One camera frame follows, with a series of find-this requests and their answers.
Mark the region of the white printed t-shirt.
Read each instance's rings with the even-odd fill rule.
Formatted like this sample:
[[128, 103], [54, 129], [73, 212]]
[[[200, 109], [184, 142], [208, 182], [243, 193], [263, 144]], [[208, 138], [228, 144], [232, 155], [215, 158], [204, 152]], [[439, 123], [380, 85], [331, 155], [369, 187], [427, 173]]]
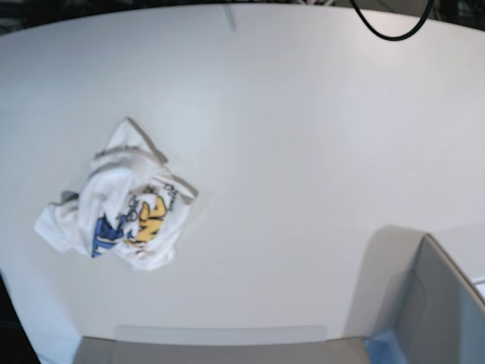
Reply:
[[35, 232], [60, 253], [93, 259], [113, 252], [133, 269], [169, 264], [197, 192], [175, 176], [131, 119], [123, 119], [89, 166], [79, 193], [48, 204]]

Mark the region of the grey cardboard box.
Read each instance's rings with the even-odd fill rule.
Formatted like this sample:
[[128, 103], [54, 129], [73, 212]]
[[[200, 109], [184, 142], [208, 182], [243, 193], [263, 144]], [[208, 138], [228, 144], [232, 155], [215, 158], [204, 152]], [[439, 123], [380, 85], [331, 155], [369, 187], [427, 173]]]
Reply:
[[484, 298], [430, 234], [380, 234], [346, 334], [321, 326], [179, 329], [122, 326], [84, 337], [77, 363], [482, 363]]

